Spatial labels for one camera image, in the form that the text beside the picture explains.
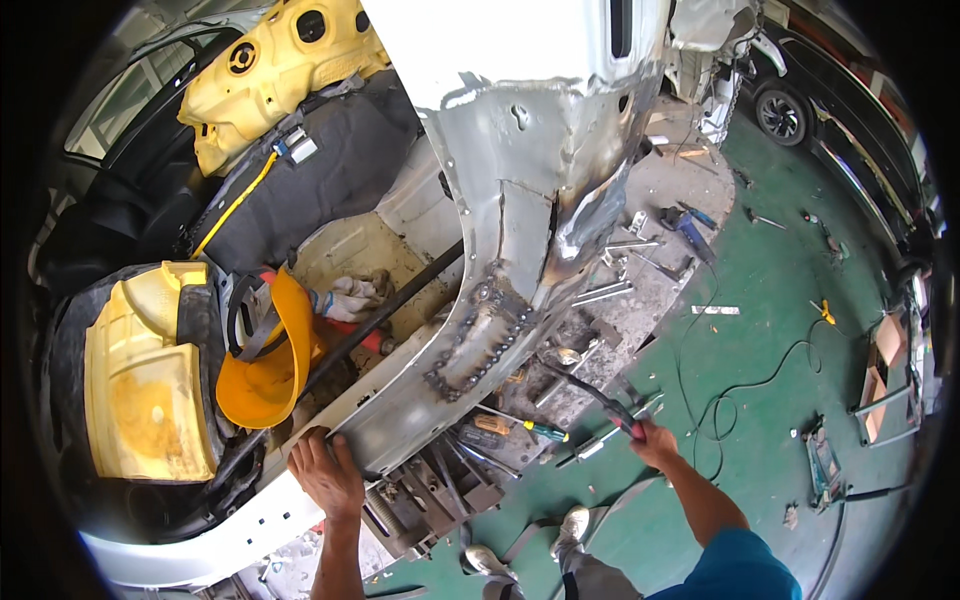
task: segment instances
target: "cardboard box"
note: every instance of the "cardboard box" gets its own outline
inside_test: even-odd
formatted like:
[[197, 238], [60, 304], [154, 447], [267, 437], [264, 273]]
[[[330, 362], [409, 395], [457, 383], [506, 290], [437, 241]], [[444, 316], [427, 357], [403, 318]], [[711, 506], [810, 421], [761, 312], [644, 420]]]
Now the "cardboard box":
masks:
[[[860, 393], [861, 407], [887, 395], [887, 373], [906, 357], [906, 352], [906, 332], [900, 326], [900, 314], [887, 315], [880, 322], [867, 352], [867, 372], [863, 380], [863, 391]], [[874, 442], [879, 435], [886, 411], [887, 407], [881, 406], [864, 418], [870, 442]]]

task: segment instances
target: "sneaker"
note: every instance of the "sneaker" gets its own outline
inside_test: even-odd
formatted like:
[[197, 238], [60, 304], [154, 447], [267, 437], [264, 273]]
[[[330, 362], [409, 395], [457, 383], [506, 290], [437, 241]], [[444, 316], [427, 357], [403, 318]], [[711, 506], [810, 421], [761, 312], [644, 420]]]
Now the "sneaker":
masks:
[[557, 539], [550, 544], [550, 556], [553, 557], [554, 561], [557, 561], [557, 548], [561, 544], [577, 545], [579, 544], [584, 535], [587, 533], [587, 528], [590, 525], [590, 509], [586, 506], [580, 506], [579, 504], [566, 514], [564, 517], [564, 523], [560, 526], [560, 534], [557, 536]]
[[493, 551], [485, 545], [475, 543], [467, 548], [467, 561], [484, 575], [506, 575], [516, 581], [516, 573], [500, 562]]

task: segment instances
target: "green floor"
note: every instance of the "green floor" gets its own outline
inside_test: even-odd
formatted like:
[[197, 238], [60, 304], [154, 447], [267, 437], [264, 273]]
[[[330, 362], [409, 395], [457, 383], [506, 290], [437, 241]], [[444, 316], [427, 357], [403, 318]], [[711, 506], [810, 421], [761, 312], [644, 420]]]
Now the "green floor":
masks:
[[[745, 113], [734, 116], [724, 154], [755, 185], [738, 186], [733, 214], [714, 245], [720, 282], [714, 304], [739, 306], [741, 314], [704, 316], [686, 334], [684, 387], [697, 418], [729, 386], [770, 376], [786, 350], [804, 339], [817, 319], [810, 300], [829, 299], [837, 326], [856, 337], [880, 316], [880, 294], [887, 293], [878, 259], [859, 229], [863, 217], [852, 200], [813, 156], [776, 146]], [[744, 206], [787, 225], [788, 231], [751, 225]], [[829, 264], [819, 229], [800, 217], [805, 209], [824, 218], [834, 235], [847, 243], [852, 256], [842, 270]], [[693, 425], [678, 386], [675, 351], [693, 320], [689, 305], [707, 303], [715, 286], [710, 271], [698, 269], [663, 319], [658, 340], [628, 373], [642, 393], [657, 388], [666, 392], [658, 422], [677, 434], [680, 451], [690, 461], [696, 436], [686, 435]], [[833, 509], [816, 516], [806, 508], [809, 467], [803, 445], [799, 437], [790, 437], [790, 429], [802, 428], [816, 412], [825, 414], [846, 478], [859, 492], [901, 483], [911, 445], [902, 441], [877, 449], [859, 446], [855, 422], [845, 410], [859, 398], [866, 345], [823, 324], [815, 328], [812, 342], [823, 361], [819, 374], [812, 372], [805, 348], [798, 348], [771, 384], [731, 394], [737, 421], [723, 442], [724, 463], [717, 479], [754, 531], [793, 571], [804, 592], [809, 592], [823, 566], [837, 514]], [[720, 409], [718, 421], [721, 429], [729, 427], [730, 404]], [[575, 430], [574, 441], [588, 437], [590, 428], [602, 422], [602, 416], [591, 411]], [[696, 454], [702, 473], [716, 471], [716, 444], [701, 439]], [[578, 502], [606, 503], [642, 470], [643, 464], [619, 436], [584, 465], [560, 471], [553, 464], [529, 467], [522, 482], [507, 488], [502, 510], [473, 521], [474, 539], [502, 553], [531, 520], [562, 514]], [[781, 522], [786, 505], [794, 501], [800, 504], [800, 518], [790, 531]], [[846, 540], [825, 597], [849, 597], [869, 576], [895, 531], [898, 502], [890, 497], [851, 505]], [[550, 597], [558, 584], [557, 567], [547, 554], [554, 535], [555, 530], [541, 532], [513, 563], [529, 600]], [[438, 544], [430, 562], [402, 562], [386, 569], [377, 583], [368, 582], [367, 594], [427, 586], [429, 597], [479, 598], [483, 579], [461, 574], [459, 542], [456, 537], [449, 542]], [[623, 569], [648, 595], [680, 583], [700, 556], [676, 494], [661, 482], [612, 516], [590, 551]]]

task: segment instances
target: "blue power tool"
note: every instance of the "blue power tool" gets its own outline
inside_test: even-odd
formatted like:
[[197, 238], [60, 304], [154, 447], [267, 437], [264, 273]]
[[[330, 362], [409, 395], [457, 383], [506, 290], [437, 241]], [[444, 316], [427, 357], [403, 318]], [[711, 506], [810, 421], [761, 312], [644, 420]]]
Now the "blue power tool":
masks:
[[663, 225], [665, 229], [682, 233], [700, 260], [703, 260], [711, 266], [716, 262], [716, 254], [710, 249], [704, 236], [701, 235], [700, 231], [693, 225], [693, 217], [690, 216], [689, 211], [680, 210], [676, 206], [661, 208], [660, 224]]
[[714, 221], [713, 219], [710, 219], [709, 216], [707, 216], [706, 212], [704, 212], [703, 210], [700, 210], [699, 208], [694, 208], [693, 206], [685, 202], [681, 202], [679, 200], [677, 200], [677, 204], [679, 204], [683, 208], [686, 208], [694, 219], [706, 225], [711, 231], [716, 231], [718, 229], [719, 226], [717, 226], [717, 222]]

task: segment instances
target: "yellow cable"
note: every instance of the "yellow cable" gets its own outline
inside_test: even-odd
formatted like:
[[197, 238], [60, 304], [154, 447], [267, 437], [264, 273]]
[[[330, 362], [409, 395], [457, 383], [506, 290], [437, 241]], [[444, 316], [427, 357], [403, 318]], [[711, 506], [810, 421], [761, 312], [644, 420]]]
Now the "yellow cable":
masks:
[[256, 179], [251, 181], [250, 185], [247, 186], [247, 189], [243, 191], [243, 194], [240, 194], [239, 196], [237, 196], [237, 199], [233, 201], [233, 204], [230, 205], [230, 208], [228, 208], [227, 211], [224, 212], [224, 214], [220, 215], [220, 218], [217, 219], [217, 222], [213, 225], [212, 228], [210, 228], [210, 231], [207, 232], [203, 242], [201, 242], [200, 245], [197, 246], [197, 249], [193, 251], [193, 255], [190, 256], [191, 259], [196, 260], [200, 256], [201, 252], [204, 251], [204, 248], [206, 247], [206, 245], [209, 244], [210, 240], [213, 238], [213, 235], [217, 232], [218, 229], [220, 229], [220, 226], [224, 223], [224, 221], [227, 220], [227, 217], [233, 214], [233, 211], [237, 209], [237, 206], [239, 206], [240, 203], [245, 201], [247, 197], [250, 196], [250, 194], [253, 192], [256, 186], [259, 185], [261, 181], [263, 181], [263, 178], [267, 177], [267, 173], [270, 172], [270, 167], [274, 166], [275, 162], [276, 162], [276, 152], [271, 152], [270, 157], [267, 158], [267, 164], [263, 165], [263, 170], [260, 171], [260, 175], [256, 176]]

